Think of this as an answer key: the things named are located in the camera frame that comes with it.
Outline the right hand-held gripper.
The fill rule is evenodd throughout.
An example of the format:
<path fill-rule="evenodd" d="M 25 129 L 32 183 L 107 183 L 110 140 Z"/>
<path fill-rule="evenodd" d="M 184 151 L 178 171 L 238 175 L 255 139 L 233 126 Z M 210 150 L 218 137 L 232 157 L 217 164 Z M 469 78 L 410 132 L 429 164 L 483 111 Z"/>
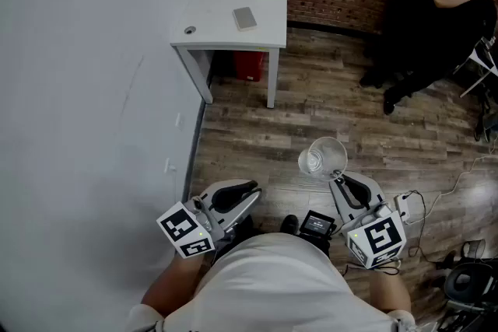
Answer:
<path fill-rule="evenodd" d="M 396 259 L 406 244 L 405 230 L 379 184 L 363 174 L 344 172 L 329 188 L 343 221 L 339 234 L 360 264 L 372 269 Z"/>

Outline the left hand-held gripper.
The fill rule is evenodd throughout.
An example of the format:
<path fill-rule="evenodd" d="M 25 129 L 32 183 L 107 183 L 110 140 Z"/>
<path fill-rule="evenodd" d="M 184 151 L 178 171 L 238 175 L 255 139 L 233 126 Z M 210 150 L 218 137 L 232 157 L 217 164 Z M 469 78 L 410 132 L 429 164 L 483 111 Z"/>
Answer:
<path fill-rule="evenodd" d="M 156 222 L 182 258 L 196 257 L 232 243 L 228 231 L 249 216 L 261 195 L 255 180 L 219 181 L 176 203 Z"/>

